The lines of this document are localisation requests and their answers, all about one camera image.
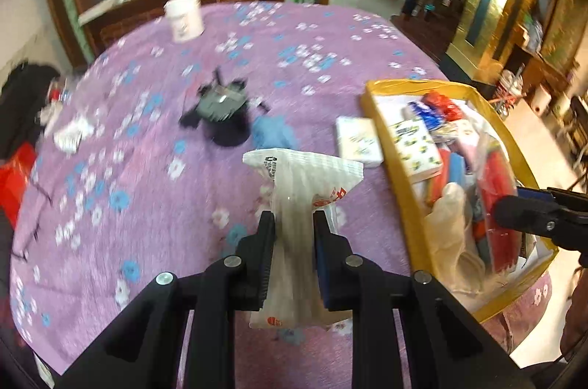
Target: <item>metal screw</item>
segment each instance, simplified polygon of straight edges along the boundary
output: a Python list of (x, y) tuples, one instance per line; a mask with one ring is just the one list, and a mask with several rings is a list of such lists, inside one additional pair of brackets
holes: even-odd
[(363, 264), (363, 258), (358, 255), (349, 255), (345, 258), (345, 264), (347, 266), (351, 266), (352, 268), (357, 268)]
[(157, 275), (157, 277), (155, 278), (155, 281), (157, 282), (157, 284), (160, 284), (161, 286), (165, 286), (167, 284), (170, 284), (173, 281), (173, 275), (171, 273), (168, 273), (167, 271), (160, 273)]
[(241, 264), (241, 258), (236, 255), (227, 256), (225, 258), (225, 266), (228, 268), (236, 268)]
[(430, 283), (433, 280), (433, 277), (427, 273), (426, 271), (419, 270), (415, 273), (415, 281), (421, 284)]

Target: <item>red packet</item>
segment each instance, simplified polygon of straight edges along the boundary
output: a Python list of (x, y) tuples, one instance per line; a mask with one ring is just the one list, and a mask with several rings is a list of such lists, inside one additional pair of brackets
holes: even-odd
[(421, 100), (429, 107), (436, 108), (448, 122), (464, 118), (459, 105), (455, 104), (449, 97), (442, 95), (436, 90), (431, 90), (426, 93)]
[(17, 227), (18, 211), (29, 175), (36, 160), (33, 146), (23, 143), (12, 158), (0, 167), (0, 207), (13, 228)]
[(439, 175), (435, 175), (433, 178), (429, 180), (429, 188), (427, 192), (427, 204), (432, 207), (433, 204), (441, 198), (443, 188), (447, 185), (447, 181), (449, 178), (449, 157), (451, 155), (451, 151), (446, 148), (439, 149), (439, 155), (441, 156), (441, 173)]
[(518, 262), (523, 234), (499, 226), (492, 208), (505, 195), (516, 195), (516, 182), (500, 143), (491, 139), (484, 166), (477, 173), (477, 185), (486, 220), (486, 237), (492, 272), (514, 271)]

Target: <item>yellow box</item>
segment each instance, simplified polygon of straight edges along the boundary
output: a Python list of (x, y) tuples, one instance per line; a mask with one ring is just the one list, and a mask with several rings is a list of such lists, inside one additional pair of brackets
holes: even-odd
[[(366, 116), (373, 119), (376, 124), (377, 134), (384, 154), (384, 164), (392, 181), (401, 213), (411, 268), (413, 271), (425, 270), (434, 275), (430, 252), (424, 236), (424, 214), (421, 205), (415, 198), (386, 123), (378, 112), (376, 102), (373, 99), (373, 96), (376, 95), (424, 95), (431, 90), (437, 90), (452, 99), (471, 102), (478, 113), (492, 125), (505, 144), (515, 177), (526, 187), (533, 189), (538, 189), (539, 187), (515, 139), (513, 139), (494, 109), (475, 88), (462, 83), (446, 81), (413, 81), (408, 79), (369, 81), (362, 95), (362, 108)], [(527, 291), (546, 271), (551, 261), (555, 258), (558, 248), (550, 239), (542, 238), (542, 240), (548, 250), (553, 251), (553, 255), (510, 285), (510, 288), (502, 292), (490, 303), (475, 311), (473, 315), (479, 322), (486, 321), (505, 309)]]

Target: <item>staircase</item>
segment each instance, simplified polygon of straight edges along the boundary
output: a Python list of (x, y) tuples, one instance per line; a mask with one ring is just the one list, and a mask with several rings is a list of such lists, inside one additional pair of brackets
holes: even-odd
[[(439, 63), (455, 36), (465, 2), (466, 0), (423, 0), (418, 15), (409, 20), (394, 16), (392, 23)], [(434, 6), (434, 11), (429, 12), (426, 17), (425, 5)]]

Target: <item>purple tablecloth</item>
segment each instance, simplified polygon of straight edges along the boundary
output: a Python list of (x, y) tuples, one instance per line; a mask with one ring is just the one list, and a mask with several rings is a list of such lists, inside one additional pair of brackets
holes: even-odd
[[(334, 120), (361, 115), (369, 79), (444, 79), (390, 23), (334, 6), (236, 3), (202, 9), (205, 31), (173, 43), (158, 19), (114, 44), (87, 72), (55, 128), (76, 114), (93, 136), (67, 157), (51, 138), (25, 193), (12, 260), (19, 332), (63, 372), (153, 277), (203, 271), (254, 232), (269, 190), (242, 164), (249, 139), (219, 148), (180, 115), (220, 65), (283, 115), (300, 149), (336, 155)], [(252, 118), (259, 115), (251, 110)], [(340, 232), (385, 270), (409, 271), (384, 167), (337, 204)], [(250, 329), (237, 315), (239, 388), (347, 388), (351, 326)]]

